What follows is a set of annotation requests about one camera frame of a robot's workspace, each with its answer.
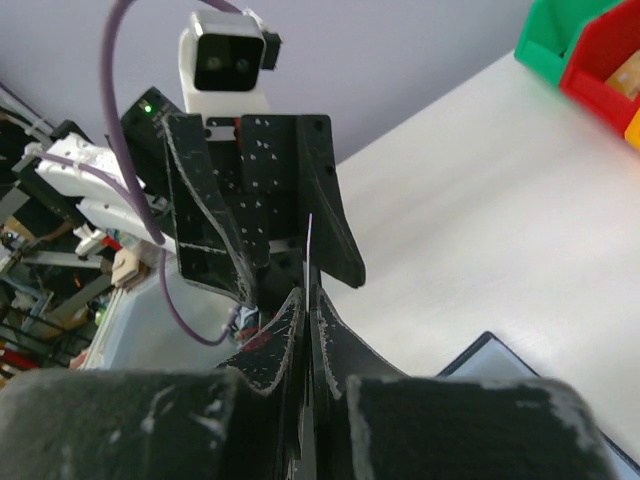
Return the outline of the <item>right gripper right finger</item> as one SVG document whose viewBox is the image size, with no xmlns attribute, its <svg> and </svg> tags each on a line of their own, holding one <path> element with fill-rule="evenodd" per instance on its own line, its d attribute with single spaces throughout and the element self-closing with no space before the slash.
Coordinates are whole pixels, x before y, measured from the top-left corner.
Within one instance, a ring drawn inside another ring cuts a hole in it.
<svg viewBox="0 0 640 480">
<path fill-rule="evenodd" d="M 405 375 L 310 292 L 321 479 L 611 479 L 592 412 L 545 378 Z"/>
</svg>

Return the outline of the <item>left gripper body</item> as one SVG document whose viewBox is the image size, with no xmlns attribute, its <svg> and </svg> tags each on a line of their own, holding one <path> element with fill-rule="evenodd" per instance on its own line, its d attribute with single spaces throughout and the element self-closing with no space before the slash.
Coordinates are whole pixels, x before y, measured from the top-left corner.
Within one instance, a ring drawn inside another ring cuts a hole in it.
<svg viewBox="0 0 640 480">
<path fill-rule="evenodd" d="M 170 217 L 160 227 L 174 242 L 162 121 L 179 113 L 187 114 L 151 87 L 120 118 L 138 176 L 169 203 Z M 257 303 L 246 307 L 277 310 L 302 282 L 301 256 L 294 250 L 301 237 L 298 165 L 258 136 L 259 128 L 276 126 L 271 118 L 191 114 L 202 118 L 219 189 L 255 268 Z"/>
</svg>

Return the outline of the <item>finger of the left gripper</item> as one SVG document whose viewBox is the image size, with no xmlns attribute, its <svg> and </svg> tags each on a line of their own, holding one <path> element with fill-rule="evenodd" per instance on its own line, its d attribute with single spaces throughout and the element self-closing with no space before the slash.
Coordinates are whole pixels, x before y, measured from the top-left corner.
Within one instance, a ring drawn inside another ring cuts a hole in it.
<svg viewBox="0 0 640 480">
<path fill-rule="evenodd" d="M 352 287 L 365 284 L 365 263 L 352 234 L 338 181 L 331 120 L 301 115 L 295 123 L 299 212 L 310 219 L 312 264 Z"/>
<path fill-rule="evenodd" d="M 181 276 L 194 286 L 254 306 L 255 268 L 219 189 L 202 118 L 169 114 L 162 124 Z"/>
</svg>

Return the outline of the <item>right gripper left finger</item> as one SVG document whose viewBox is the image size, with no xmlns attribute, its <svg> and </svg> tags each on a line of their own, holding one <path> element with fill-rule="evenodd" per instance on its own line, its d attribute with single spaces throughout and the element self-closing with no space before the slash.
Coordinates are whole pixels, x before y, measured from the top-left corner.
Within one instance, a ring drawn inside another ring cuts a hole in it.
<svg viewBox="0 0 640 480">
<path fill-rule="evenodd" d="M 304 294 L 214 369 L 24 373 L 1 392 L 5 479 L 285 479 L 300 455 Z"/>
</svg>

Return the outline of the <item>blue card holder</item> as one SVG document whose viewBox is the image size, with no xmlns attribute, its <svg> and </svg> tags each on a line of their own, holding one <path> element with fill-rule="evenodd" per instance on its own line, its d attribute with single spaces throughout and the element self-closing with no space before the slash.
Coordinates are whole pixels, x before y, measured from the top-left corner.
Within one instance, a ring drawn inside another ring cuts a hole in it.
<svg viewBox="0 0 640 480">
<path fill-rule="evenodd" d="M 439 374 L 439 377 L 535 378 L 539 374 L 490 331 L 483 332 Z M 639 464 L 601 432 L 620 479 L 638 479 Z"/>
</svg>

